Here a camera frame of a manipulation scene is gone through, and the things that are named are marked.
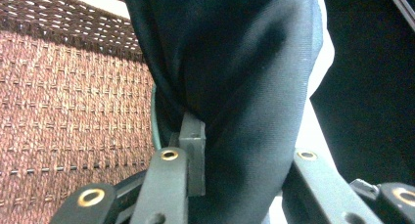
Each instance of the brown wicker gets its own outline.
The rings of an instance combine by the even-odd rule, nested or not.
[[[41,1],[0,0],[0,223],[47,223],[70,193],[115,184],[145,169],[153,152],[153,82],[128,22],[71,0],[46,9]],[[71,22],[54,27],[54,15],[64,22],[68,11]],[[89,22],[100,17],[111,29],[93,35],[103,26]],[[73,29],[86,26],[94,32]],[[121,45],[94,39],[103,32]]]
[[[0,17],[61,33],[64,41],[80,37],[106,54],[141,54],[129,20],[76,0],[0,0]]]

